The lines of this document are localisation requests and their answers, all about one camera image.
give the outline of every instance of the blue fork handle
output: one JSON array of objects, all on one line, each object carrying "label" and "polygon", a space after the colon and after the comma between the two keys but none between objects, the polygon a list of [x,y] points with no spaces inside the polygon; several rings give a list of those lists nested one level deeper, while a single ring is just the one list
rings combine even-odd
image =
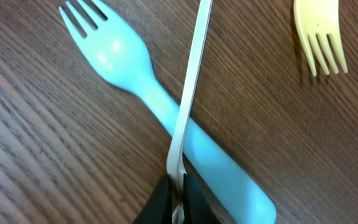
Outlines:
[{"label": "blue fork handle", "polygon": [[[179,106],[156,79],[143,80],[134,92],[172,136]],[[276,209],[248,174],[192,119],[183,149],[185,156],[237,223],[272,224]]]}]

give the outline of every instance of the wooden table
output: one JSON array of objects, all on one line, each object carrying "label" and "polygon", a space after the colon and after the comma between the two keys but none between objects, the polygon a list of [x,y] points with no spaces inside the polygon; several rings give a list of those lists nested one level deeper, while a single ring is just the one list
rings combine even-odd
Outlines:
[{"label": "wooden table", "polygon": [[[179,101],[199,1],[104,1]],[[171,138],[92,70],[59,4],[0,0],[0,223],[129,223]],[[358,1],[340,4],[349,74],[318,78],[292,4],[215,1],[192,117],[273,200],[277,223],[358,223]]]}]

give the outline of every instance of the plastic fork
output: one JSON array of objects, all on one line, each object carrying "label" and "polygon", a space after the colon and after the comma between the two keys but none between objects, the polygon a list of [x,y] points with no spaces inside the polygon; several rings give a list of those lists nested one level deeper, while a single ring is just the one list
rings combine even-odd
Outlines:
[{"label": "plastic fork", "polygon": [[313,52],[324,73],[329,75],[329,68],[321,49],[334,73],[339,73],[328,38],[331,40],[339,64],[344,73],[347,73],[339,30],[339,0],[295,0],[293,8],[296,29],[313,76],[317,75]]},{"label": "plastic fork", "polygon": [[[85,38],[61,6],[59,11],[89,64],[107,82],[137,95],[172,136],[179,106],[155,78],[149,51],[143,40],[102,1],[93,0],[93,3],[107,17],[106,21],[83,0],[78,0],[78,3],[98,27],[94,30],[66,2],[85,31]],[[192,119],[188,123],[183,151],[237,223],[274,223],[276,210],[272,201]]]}]

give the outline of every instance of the light blue plastic fork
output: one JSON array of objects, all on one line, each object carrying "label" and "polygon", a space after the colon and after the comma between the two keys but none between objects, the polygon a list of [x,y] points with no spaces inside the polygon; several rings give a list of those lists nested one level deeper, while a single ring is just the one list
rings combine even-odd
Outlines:
[{"label": "light blue plastic fork", "polygon": [[[83,38],[62,7],[60,14],[83,55],[107,82],[137,95],[172,136],[179,106],[154,76],[143,40],[116,12],[100,0],[93,3],[103,20],[83,0],[78,0],[98,26],[94,30],[69,3],[67,6],[86,32]],[[276,219],[272,201],[260,187],[192,119],[186,132],[184,153],[213,194],[238,223],[271,224]]]}]

